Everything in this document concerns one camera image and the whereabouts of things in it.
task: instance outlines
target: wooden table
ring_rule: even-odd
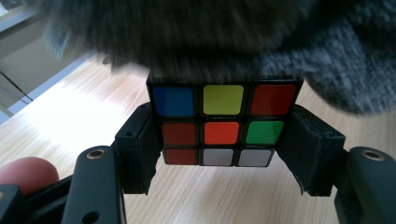
[[[149,100],[148,70],[115,73],[93,57],[0,126],[0,165],[44,158],[61,178],[83,150],[109,145],[137,106]],[[346,135],[345,148],[375,147],[396,158],[396,111],[356,118],[336,111],[304,85],[298,104]],[[275,155],[268,168],[169,166],[160,158],[148,196],[126,195],[130,223],[337,223],[330,198],[301,195]]]

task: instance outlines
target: cube face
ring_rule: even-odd
[[[190,84],[150,77],[165,162],[268,166],[302,84],[300,79]]]

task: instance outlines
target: finger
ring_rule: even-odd
[[[39,158],[19,159],[0,168],[0,185],[17,185],[23,195],[29,195],[58,180],[56,168]]]

